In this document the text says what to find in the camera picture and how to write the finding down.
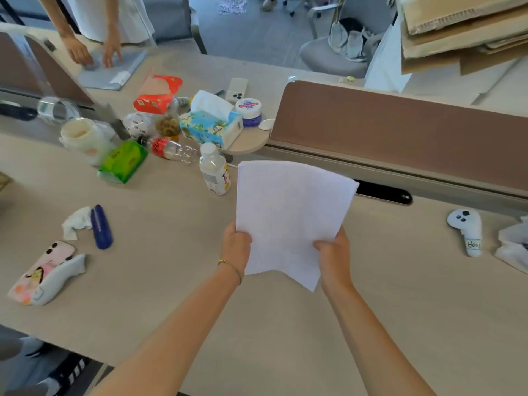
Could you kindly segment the brown desk divider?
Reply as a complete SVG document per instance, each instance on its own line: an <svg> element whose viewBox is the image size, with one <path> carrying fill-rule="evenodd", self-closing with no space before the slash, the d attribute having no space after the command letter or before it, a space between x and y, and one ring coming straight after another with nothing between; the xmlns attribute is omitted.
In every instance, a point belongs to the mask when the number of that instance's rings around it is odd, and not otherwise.
<svg viewBox="0 0 528 396"><path fill-rule="evenodd" d="M0 26L0 98L35 108L46 96L94 110L89 93L42 39Z"/></svg>
<svg viewBox="0 0 528 396"><path fill-rule="evenodd" d="M417 196L528 213L528 117L296 80L262 152Z"/></svg>

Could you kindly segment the person's right hand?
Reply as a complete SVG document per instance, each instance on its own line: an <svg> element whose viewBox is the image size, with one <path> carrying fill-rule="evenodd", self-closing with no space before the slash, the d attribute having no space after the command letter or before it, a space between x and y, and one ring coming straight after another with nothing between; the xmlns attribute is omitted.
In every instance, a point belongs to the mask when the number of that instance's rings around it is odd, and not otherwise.
<svg viewBox="0 0 528 396"><path fill-rule="evenodd" d="M355 291L351 277L350 242L343 226L335 238L334 253L318 253L321 286L328 299L343 292Z"/></svg>

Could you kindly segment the grey office chair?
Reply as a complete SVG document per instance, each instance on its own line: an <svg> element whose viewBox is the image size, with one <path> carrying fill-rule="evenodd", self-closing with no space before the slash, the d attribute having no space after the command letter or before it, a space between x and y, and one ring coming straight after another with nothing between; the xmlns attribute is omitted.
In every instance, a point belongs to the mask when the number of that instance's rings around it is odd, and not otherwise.
<svg viewBox="0 0 528 396"><path fill-rule="evenodd" d="M318 36L315 15L333 10L329 34ZM364 79L381 40L395 22L395 0L337 0L308 12L313 40L300 49L300 59L313 72Z"/></svg>

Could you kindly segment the white plastic bottle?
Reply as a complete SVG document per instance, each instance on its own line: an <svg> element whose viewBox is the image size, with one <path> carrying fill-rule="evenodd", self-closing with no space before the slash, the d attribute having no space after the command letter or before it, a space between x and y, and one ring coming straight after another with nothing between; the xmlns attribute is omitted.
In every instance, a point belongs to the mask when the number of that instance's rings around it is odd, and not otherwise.
<svg viewBox="0 0 528 396"><path fill-rule="evenodd" d="M199 167L208 189L217 195L224 195L231 185L225 157L210 142L202 144L200 152Z"/></svg>

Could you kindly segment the green tissue pack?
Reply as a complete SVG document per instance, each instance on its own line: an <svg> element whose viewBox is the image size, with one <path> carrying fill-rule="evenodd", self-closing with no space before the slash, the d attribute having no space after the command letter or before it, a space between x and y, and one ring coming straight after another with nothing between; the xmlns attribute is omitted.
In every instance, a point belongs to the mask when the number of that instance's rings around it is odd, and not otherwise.
<svg viewBox="0 0 528 396"><path fill-rule="evenodd" d="M126 184L147 157L147 150L128 140L111 152L97 171L97 178L113 184Z"/></svg>

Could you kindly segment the person's right forearm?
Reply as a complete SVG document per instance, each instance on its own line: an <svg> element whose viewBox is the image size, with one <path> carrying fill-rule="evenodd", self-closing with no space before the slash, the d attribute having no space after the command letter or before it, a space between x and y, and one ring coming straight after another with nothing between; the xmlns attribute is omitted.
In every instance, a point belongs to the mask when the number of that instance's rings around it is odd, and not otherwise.
<svg viewBox="0 0 528 396"><path fill-rule="evenodd" d="M437 396L351 284L323 286L368 396Z"/></svg>

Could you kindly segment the person's left forearm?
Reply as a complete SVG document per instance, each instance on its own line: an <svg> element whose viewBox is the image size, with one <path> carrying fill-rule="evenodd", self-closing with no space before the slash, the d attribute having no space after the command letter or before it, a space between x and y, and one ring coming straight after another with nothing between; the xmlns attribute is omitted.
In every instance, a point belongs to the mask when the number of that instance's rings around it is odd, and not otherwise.
<svg viewBox="0 0 528 396"><path fill-rule="evenodd" d="M233 270L218 266L90 396L177 396L238 286Z"/></svg>

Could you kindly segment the pink cartoon phone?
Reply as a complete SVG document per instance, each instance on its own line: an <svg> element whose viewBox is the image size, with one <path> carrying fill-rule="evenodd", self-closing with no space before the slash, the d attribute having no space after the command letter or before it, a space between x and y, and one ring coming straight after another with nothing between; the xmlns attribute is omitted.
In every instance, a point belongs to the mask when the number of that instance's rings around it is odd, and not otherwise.
<svg viewBox="0 0 528 396"><path fill-rule="evenodd" d="M8 298L22 305L30 305L43 280L59 264L65 262L68 258L72 258L75 251L75 247L68 243L62 241L53 242L43 255L38 258L36 263L24 272L11 287L7 293Z"/></svg>

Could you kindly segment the white controller with label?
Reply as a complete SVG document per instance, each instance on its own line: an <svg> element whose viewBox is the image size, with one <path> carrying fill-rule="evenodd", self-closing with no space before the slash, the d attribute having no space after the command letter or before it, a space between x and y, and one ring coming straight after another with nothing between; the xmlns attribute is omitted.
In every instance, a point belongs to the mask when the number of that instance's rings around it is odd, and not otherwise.
<svg viewBox="0 0 528 396"><path fill-rule="evenodd" d="M52 269L37 286L30 305L43 306L52 301L62 290L65 283L72 277L86 272L85 253L69 256L61 264Z"/></svg>

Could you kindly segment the white paper sheet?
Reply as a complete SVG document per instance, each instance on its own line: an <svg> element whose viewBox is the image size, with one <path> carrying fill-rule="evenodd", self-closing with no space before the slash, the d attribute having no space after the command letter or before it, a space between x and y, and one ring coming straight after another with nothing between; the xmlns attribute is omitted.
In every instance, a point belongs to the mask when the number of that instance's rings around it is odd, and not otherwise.
<svg viewBox="0 0 528 396"><path fill-rule="evenodd" d="M279 271L314 292L320 267L313 243L334 240L359 185L292 161L241 162L236 230L252 238L245 274Z"/></svg>

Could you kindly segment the stack of cardboard sheets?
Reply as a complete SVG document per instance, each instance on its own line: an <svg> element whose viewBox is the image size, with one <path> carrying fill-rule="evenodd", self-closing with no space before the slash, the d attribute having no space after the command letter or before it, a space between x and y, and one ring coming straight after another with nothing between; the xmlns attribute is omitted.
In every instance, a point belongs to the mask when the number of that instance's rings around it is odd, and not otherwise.
<svg viewBox="0 0 528 396"><path fill-rule="evenodd" d="M528 0L395 0L402 74L457 64L468 75L528 57Z"/></svg>

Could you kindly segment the blue floral tissue box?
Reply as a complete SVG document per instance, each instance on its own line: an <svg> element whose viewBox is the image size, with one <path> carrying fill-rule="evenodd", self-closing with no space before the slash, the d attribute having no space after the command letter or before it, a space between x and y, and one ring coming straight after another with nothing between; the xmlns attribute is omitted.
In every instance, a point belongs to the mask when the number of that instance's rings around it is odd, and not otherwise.
<svg viewBox="0 0 528 396"><path fill-rule="evenodd" d="M179 115L183 135L199 144L212 143L228 150L243 130L242 116L234 105L216 94L198 91L189 112Z"/></svg>

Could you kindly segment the person's legs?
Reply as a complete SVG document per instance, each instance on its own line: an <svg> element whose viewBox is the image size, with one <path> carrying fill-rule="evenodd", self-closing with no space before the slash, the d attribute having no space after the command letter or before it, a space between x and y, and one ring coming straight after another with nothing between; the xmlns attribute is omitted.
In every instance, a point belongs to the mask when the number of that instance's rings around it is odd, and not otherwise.
<svg viewBox="0 0 528 396"><path fill-rule="evenodd" d="M0 396L4 396L7 391L21 390L45 379L67 353L66 350L52 346L48 353L40 357L19 356L0 362ZM87 396L109 371L108 365L91 361L65 396Z"/></svg>

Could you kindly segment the crumpled white tissue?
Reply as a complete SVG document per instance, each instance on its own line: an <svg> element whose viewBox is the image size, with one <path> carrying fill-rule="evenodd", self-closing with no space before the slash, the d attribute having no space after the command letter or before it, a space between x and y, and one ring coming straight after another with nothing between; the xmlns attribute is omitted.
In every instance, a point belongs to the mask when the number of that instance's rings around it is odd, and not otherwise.
<svg viewBox="0 0 528 396"><path fill-rule="evenodd" d="M86 206L72 213L62 224L64 240L78 240L78 230L92 230L92 207Z"/></svg>

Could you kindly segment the clear bag with snacks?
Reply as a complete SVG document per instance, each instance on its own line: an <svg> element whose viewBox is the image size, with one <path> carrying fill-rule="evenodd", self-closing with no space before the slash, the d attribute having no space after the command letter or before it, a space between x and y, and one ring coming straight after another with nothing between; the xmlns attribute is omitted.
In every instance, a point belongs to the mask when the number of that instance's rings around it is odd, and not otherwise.
<svg viewBox="0 0 528 396"><path fill-rule="evenodd" d="M135 112L122 119L129 135L134 139L139 137L168 137L179 141L181 134L180 114L190 110L188 97L173 98L138 98L134 102Z"/></svg>

